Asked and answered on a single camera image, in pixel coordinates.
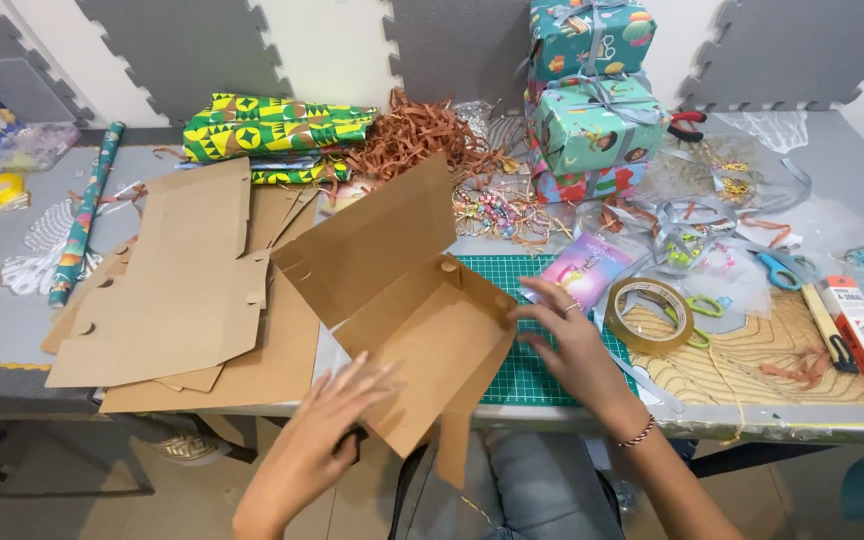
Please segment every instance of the gray foam mat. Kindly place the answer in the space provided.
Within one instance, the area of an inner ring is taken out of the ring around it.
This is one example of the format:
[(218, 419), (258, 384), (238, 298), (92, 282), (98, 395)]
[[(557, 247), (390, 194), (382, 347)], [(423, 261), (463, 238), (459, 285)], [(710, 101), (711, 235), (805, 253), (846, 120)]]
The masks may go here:
[[(64, 80), (53, 80), (52, 77), (49, 76), (47, 73), (49, 63), (41, 54), (39, 54), (38, 51), (27, 51), (25, 47), (18, 42), (18, 38), (21, 36), (22, 33), (16, 28), (12, 21), (4, 16), (0, 16), (0, 61), (11, 59), (25, 59), (28, 61), (29, 65), (38, 73), (42, 82), (44, 82), (48, 89), (54, 93), (54, 97), (57, 97), (61, 104), (68, 110), (68, 113), (70, 113), (72, 117), (75, 117), (76, 125), (87, 125), (89, 120), (95, 117), (95, 114), (93, 114), (88, 108), (79, 107), (78, 104), (75, 104), (75, 92), (72, 88), (69, 87)], [(18, 81), (15, 84), (21, 85), (22, 82)], [(64, 111), (56, 109), (54, 97), (47, 93), (30, 93), (27, 96), (23, 96), (25, 99), (22, 100), (7, 99), (9, 93), (8, 78), (1, 78), (0, 100), (4, 106), (9, 107), (12, 112), (22, 120), (33, 118), (34, 121), (45, 121), (42, 119), (42, 111), (46, 109), (54, 111), (57, 116), (61, 116), (64, 113)], [(56, 117), (54, 120), (50, 121), (68, 121), (68, 119), (69, 118), (66, 115), (64, 118)]]
[(861, 93), (864, 2), (726, 0), (716, 26), (697, 56), (700, 74), (678, 92), (689, 108), (827, 111)]
[[(276, 74), (282, 62), (275, 46), (262, 42), (262, 9), (249, 9), (246, 0), (78, 0), (78, 6), (102, 24), (108, 49), (126, 59), (128, 77), (149, 91), (151, 108), (173, 126), (208, 105), (212, 92), (293, 95)], [(314, 28), (315, 13), (309, 17), (296, 23)]]
[(525, 77), (513, 82), (529, 54), (526, 0), (391, 0), (394, 19), (383, 21), (386, 40), (398, 42), (391, 55), (414, 101), (486, 100), (499, 111), (522, 108)]

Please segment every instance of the ribbon bow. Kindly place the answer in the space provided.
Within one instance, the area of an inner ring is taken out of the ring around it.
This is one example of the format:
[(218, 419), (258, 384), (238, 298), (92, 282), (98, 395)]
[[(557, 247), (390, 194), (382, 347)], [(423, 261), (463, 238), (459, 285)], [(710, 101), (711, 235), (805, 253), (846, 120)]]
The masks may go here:
[(598, 100), (598, 103), (575, 104), (570, 106), (570, 110), (581, 111), (584, 109), (598, 109), (601, 107), (617, 117), (622, 117), (630, 122), (642, 126), (655, 126), (662, 121), (663, 116), (657, 110), (643, 110), (641, 108), (626, 106), (634, 103), (651, 103), (653, 101), (651, 98), (616, 101), (613, 95), (606, 90), (605, 86), (602, 85), (602, 82), (597, 79), (583, 79), (584, 80), (578, 84), (579, 88)]
[(554, 6), (552, 7), (552, 17), (555, 19), (556, 26), (562, 26), (566, 19), (581, 16), (589, 10), (607, 10), (610, 8), (621, 8), (627, 6), (629, 0), (582, 0), (578, 6)]

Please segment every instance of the green scissors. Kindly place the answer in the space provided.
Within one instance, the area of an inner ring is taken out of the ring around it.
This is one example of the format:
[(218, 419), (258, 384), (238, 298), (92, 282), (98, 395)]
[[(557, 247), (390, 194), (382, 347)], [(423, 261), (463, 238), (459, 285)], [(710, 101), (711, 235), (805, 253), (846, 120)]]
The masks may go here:
[[(721, 317), (724, 313), (726, 313), (726, 310), (721, 303), (719, 303), (714, 298), (708, 297), (704, 294), (690, 296), (685, 299), (685, 302), (688, 304), (688, 307), (691, 311), (695, 313), (702, 313), (702, 315), (707, 315), (709, 317), (718, 318)], [(673, 325), (679, 324), (679, 316), (676, 315), (675, 309), (672, 309), (671, 307), (666, 307), (664, 311), (665, 315), (668, 316), (668, 318), (672, 319)], [(694, 347), (696, 349), (709, 349), (710, 345), (713, 344), (713, 338), (699, 327), (693, 327), (692, 334), (699, 339), (690, 338), (686, 342), (689, 347)]]

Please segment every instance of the teal wrapping paper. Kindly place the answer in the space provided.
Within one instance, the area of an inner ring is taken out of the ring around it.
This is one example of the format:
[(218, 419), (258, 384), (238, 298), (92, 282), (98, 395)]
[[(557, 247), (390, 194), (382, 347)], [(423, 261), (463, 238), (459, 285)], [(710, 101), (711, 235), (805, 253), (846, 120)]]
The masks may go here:
[(95, 217), (95, 207), (99, 204), (102, 189), (106, 186), (109, 178), (109, 170), (115, 160), (115, 152), (119, 148), (119, 138), (126, 125), (122, 122), (112, 122), (105, 132), (102, 145), (99, 147), (99, 155), (92, 168), (92, 176), (88, 179), (88, 186), (81, 194), (81, 204), (72, 229), (69, 230), (69, 239), (65, 242), (65, 249), (58, 260), (55, 268), (55, 277), (52, 279), (52, 287), (49, 288), (49, 306), (65, 306), (69, 293), (75, 287), (75, 283), (82, 273), (82, 265), (86, 256), (86, 247), (89, 245), (89, 232), (92, 226), (92, 218)]

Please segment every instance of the beaded bracelet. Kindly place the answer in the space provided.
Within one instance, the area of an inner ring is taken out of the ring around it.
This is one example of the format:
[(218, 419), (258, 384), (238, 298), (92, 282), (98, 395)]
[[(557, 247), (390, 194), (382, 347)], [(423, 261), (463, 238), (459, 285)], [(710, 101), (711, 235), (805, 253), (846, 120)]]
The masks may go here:
[(618, 443), (619, 448), (629, 448), (631, 446), (636, 446), (637, 444), (641, 443), (645, 439), (645, 437), (649, 435), (649, 432), (651, 432), (655, 426), (656, 426), (656, 417), (652, 416), (650, 414), (649, 415), (649, 424), (645, 426), (645, 429), (642, 429), (642, 433), (640, 433), (635, 438), (630, 439), (624, 443)]

